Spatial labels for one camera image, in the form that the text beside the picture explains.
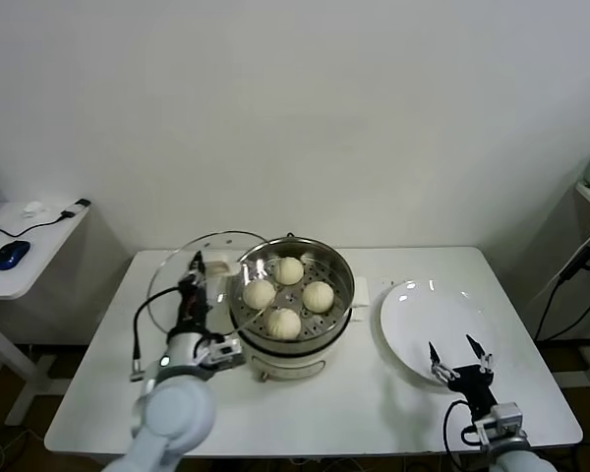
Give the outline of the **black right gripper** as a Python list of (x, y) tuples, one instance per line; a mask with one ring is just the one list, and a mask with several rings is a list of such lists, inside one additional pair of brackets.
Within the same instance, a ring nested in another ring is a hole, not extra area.
[(431, 372), (451, 391), (461, 393), (472, 411), (490, 411), (497, 404), (491, 385), (494, 380), (493, 354), (488, 353), (470, 334), (465, 335), (479, 363), (454, 370), (442, 362), (435, 346), (429, 343)]

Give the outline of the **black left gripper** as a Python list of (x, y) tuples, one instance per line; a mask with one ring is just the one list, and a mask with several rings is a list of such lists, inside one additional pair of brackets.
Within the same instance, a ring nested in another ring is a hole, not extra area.
[(206, 275), (206, 265), (201, 251), (195, 252), (189, 261), (179, 280), (178, 292), (181, 302), (173, 334), (207, 334), (207, 313), (210, 310), (207, 301), (214, 300), (214, 278)]

